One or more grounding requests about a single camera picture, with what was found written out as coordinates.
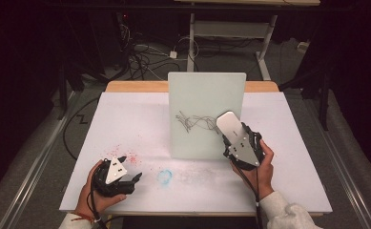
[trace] handheld device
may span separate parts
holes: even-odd
[[[111,198],[118,194],[131,194],[134,185],[140,180],[142,173],[136,175],[130,181],[120,181],[128,172],[123,167],[122,162],[126,157],[112,160],[104,159],[93,173],[93,187],[103,197]]]
[[[244,170],[253,170],[259,166],[264,155],[259,141],[260,133],[251,131],[250,127],[240,122],[233,112],[226,112],[216,120],[217,127],[223,133],[226,146],[223,153],[236,166]]]

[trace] hand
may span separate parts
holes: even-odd
[[[251,171],[241,170],[242,173],[248,178],[250,183],[253,185],[254,191],[257,192],[259,185],[258,199],[261,200],[266,198],[268,195],[274,192],[274,189],[271,185],[272,174],[274,173],[274,166],[271,164],[272,158],[274,158],[274,152],[269,148],[263,140],[259,142],[262,147],[263,152],[265,153],[265,158],[262,160],[262,163],[257,169]],[[241,176],[236,166],[233,162],[230,162],[233,171]]]
[[[88,205],[92,206],[91,198],[88,198],[88,204],[87,204],[87,196],[91,191],[91,181],[93,178],[93,172],[101,163],[102,163],[102,160],[99,160],[98,163],[96,163],[93,166],[93,168],[90,170],[90,173],[88,174],[88,178],[87,178],[87,183],[81,189],[80,197],[78,198],[78,203],[77,203],[77,206],[75,207],[75,212],[84,214],[92,218],[94,218],[93,212],[88,207]],[[102,213],[108,207],[114,204],[117,204],[118,202],[124,200],[125,198],[126,198],[126,195],[124,194],[119,194],[112,198],[105,198],[99,195],[96,191],[93,191],[93,199],[95,202],[96,211],[98,213]]]

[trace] white desk leg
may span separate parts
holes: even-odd
[[[189,52],[188,52],[188,64],[186,67],[187,72],[192,73],[194,71],[194,61],[195,61],[195,53],[194,53],[194,37],[195,37],[195,14],[191,13],[191,21],[190,21],[190,29],[189,29]]]
[[[269,23],[268,28],[265,33],[265,38],[263,40],[263,46],[262,46],[262,51],[257,52],[257,62],[259,65],[259,69],[261,71],[262,79],[263,80],[271,80],[271,77],[269,76],[268,68],[266,68],[265,64],[265,54],[266,50],[268,49],[269,42],[271,41],[271,36],[272,32],[274,31],[275,28],[275,23],[277,22],[277,15],[273,15],[271,18],[271,23]]]

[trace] person's left hand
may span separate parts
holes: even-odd
[[[81,189],[80,197],[78,198],[78,203],[77,203],[77,206],[75,207],[76,213],[81,213],[86,216],[94,218],[93,212],[88,207],[88,205],[92,206],[91,198],[88,198],[88,204],[87,204],[87,196],[91,191],[91,181],[93,178],[93,172],[101,163],[102,163],[102,160],[99,160],[98,163],[96,163],[93,166],[93,168],[90,170],[90,173],[88,174],[88,178],[87,178],[87,183]],[[117,204],[118,202],[124,200],[125,198],[126,198],[126,195],[124,194],[119,194],[112,198],[105,198],[99,195],[96,191],[93,191],[93,200],[95,202],[96,211],[98,213],[102,213],[108,207],[114,204]]]

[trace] person's right hand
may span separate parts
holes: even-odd
[[[258,198],[259,200],[266,198],[268,195],[274,192],[272,188],[271,180],[274,173],[274,166],[271,164],[272,158],[274,158],[274,152],[269,148],[263,140],[259,142],[265,153],[265,158],[262,160],[261,164],[257,169],[246,171],[241,170],[242,173],[248,178],[250,183],[253,185],[254,191],[257,193],[259,187]],[[240,173],[233,162],[230,162],[233,171],[240,176]]]

